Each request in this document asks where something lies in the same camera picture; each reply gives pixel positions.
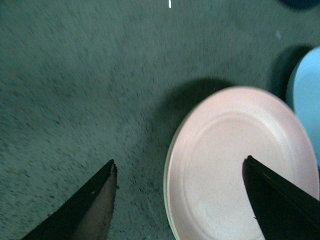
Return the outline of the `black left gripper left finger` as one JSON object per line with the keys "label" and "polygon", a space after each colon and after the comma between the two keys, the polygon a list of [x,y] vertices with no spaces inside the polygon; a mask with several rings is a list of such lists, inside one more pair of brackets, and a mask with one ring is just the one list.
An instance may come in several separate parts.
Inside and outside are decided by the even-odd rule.
{"label": "black left gripper left finger", "polygon": [[24,240],[105,240],[113,217],[117,167],[108,161]]}

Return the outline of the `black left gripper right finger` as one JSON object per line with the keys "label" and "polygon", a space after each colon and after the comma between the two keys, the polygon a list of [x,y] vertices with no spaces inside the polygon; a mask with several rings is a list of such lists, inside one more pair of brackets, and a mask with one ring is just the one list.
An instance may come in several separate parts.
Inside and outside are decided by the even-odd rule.
{"label": "black left gripper right finger", "polygon": [[255,219],[266,240],[318,240],[320,202],[251,155],[242,178]]}

